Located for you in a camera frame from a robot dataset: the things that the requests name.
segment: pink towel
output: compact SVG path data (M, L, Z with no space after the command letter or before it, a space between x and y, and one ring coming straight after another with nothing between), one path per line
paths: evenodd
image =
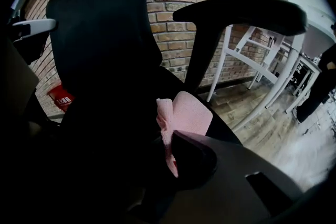
M179 92L174 101L157 99L158 116L156 121L161 128L162 141L168 168L178 177L176 160L172 153L174 130L205 135L212 113L199 100L187 92Z

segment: chair backrest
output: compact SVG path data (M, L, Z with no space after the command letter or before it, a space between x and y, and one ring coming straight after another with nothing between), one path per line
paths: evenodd
M146 0L50 0L47 17L58 22L51 33L55 64L63 86L75 96L101 79L122 83L130 71L136 77L140 64L139 72L162 61Z

